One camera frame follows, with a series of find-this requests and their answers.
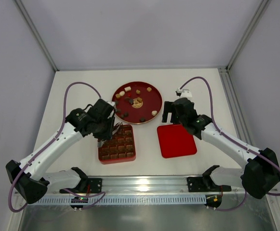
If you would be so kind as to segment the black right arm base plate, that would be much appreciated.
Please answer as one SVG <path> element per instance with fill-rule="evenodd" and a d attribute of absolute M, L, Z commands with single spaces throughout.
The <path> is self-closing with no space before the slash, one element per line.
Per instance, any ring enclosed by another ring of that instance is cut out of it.
<path fill-rule="evenodd" d="M 232 188 L 227 185 L 216 185 L 209 177 L 187 177 L 187 186 L 190 193 L 230 192 Z"/>

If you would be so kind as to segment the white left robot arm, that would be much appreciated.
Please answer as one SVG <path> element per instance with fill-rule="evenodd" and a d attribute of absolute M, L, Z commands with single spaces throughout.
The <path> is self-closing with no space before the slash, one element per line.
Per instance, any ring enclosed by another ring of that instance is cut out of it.
<path fill-rule="evenodd" d="M 37 202 L 47 192 L 86 191 L 89 180 L 78 167 L 55 173 L 47 170 L 69 147 L 88 135 L 99 141 L 110 140 L 115 111 L 115 103 L 103 99 L 98 99 L 88 111 L 81 108 L 72 110 L 64 119 L 62 128 L 39 149 L 20 162 L 11 160 L 7 163 L 12 189 L 16 189 L 27 204 Z"/>

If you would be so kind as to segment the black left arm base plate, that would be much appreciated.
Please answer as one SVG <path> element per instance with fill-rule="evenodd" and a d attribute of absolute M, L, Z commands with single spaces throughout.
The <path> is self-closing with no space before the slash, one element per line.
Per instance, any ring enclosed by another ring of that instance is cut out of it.
<path fill-rule="evenodd" d="M 102 178 L 87 178 L 80 180 L 78 185 L 74 188 L 67 188 L 67 190 L 79 194 L 100 193 L 102 191 Z"/>

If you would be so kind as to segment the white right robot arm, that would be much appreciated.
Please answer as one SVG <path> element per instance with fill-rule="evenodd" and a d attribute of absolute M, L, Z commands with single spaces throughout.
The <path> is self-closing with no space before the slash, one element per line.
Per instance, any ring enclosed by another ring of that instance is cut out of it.
<path fill-rule="evenodd" d="M 280 182 L 279 164 L 274 151 L 269 148 L 259 150 L 217 128 L 210 117 L 197 114 L 194 103 L 189 99 L 165 101 L 163 123 L 168 120 L 168 114 L 171 114 L 172 124 L 181 125 L 189 135 L 213 145 L 240 166 L 210 167 L 202 175 L 207 188 L 215 186 L 243 188 L 249 195 L 261 199 Z"/>

